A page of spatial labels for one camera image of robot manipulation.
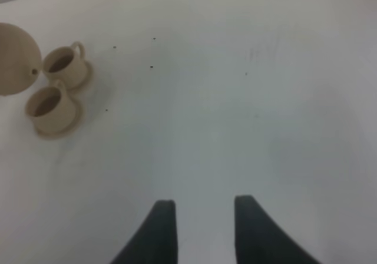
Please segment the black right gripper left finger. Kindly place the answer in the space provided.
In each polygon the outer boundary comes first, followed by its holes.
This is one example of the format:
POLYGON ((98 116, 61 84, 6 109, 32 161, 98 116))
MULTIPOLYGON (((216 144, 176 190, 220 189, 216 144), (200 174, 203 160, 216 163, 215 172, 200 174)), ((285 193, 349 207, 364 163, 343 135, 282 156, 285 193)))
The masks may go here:
POLYGON ((172 200, 155 202, 139 229, 112 260, 114 264, 177 262, 176 204, 172 200))

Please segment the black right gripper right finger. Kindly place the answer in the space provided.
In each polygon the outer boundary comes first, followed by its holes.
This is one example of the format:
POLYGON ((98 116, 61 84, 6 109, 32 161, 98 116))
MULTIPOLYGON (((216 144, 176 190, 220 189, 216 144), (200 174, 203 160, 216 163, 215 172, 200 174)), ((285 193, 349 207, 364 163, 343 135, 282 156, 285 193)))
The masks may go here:
POLYGON ((318 263, 264 211, 253 196, 234 200, 237 263, 318 263))

